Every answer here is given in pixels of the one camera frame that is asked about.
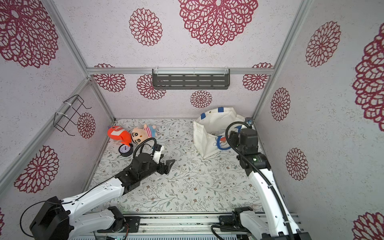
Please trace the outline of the white canvas tote bag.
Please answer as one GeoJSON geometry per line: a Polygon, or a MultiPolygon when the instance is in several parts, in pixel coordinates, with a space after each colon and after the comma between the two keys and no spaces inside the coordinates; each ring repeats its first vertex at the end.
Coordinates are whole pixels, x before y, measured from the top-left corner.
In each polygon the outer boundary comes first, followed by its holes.
{"type": "Polygon", "coordinates": [[[245,117],[237,114],[234,108],[219,107],[205,113],[193,122],[194,145],[203,159],[207,159],[231,147],[227,143],[225,131],[233,122],[244,122],[245,117]]]}

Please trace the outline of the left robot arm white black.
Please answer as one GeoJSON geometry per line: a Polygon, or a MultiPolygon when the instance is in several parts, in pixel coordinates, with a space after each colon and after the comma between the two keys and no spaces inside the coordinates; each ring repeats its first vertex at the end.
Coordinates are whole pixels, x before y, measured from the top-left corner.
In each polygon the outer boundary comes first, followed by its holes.
{"type": "Polygon", "coordinates": [[[41,209],[29,226],[31,232],[28,237],[35,240],[70,240],[98,230],[123,230],[127,221],[117,207],[92,214],[89,211],[133,191],[152,174],[169,174],[176,161],[162,163],[164,147],[155,138],[151,141],[154,142],[152,153],[134,150],[133,159],[126,168],[92,189],[61,200],[52,197],[42,201],[41,209]]]}

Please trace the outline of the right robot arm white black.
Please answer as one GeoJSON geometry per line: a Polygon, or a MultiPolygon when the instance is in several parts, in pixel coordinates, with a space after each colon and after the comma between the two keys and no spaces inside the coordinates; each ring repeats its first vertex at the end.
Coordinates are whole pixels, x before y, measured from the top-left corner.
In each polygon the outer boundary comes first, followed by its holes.
{"type": "Polygon", "coordinates": [[[252,122],[245,120],[230,123],[216,120],[207,126],[208,133],[224,132],[229,147],[237,153],[237,159],[252,184],[257,189],[266,221],[250,207],[236,208],[231,216],[221,216],[211,231],[218,238],[216,229],[225,232],[243,232],[257,240],[309,240],[308,232],[300,229],[289,213],[275,183],[267,157],[259,152],[259,138],[252,122]]]}

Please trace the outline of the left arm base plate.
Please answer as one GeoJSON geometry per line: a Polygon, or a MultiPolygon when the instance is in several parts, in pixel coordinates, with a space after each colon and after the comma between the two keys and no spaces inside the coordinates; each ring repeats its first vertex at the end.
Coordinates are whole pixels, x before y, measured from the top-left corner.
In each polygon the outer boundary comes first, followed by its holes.
{"type": "Polygon", "coordinates": [[[97,230],[97,233],[137,233],[139,231],[141,217],[128,216],[125,220],[119,220],[117,224],[113,225],[106,230],[97,230]]]}

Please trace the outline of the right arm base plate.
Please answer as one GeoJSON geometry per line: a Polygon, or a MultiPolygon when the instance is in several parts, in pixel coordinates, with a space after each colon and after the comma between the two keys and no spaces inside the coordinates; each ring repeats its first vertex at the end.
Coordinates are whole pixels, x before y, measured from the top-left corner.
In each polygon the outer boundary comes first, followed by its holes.
{"type": "Polygon", "coordinates": [[[220,215],[219,225],[222,226],[220,228],[222,232],[230,232],[233,229],[236,229],[236,230],[239,229],[237,221],[232,215],[220,215]]]}

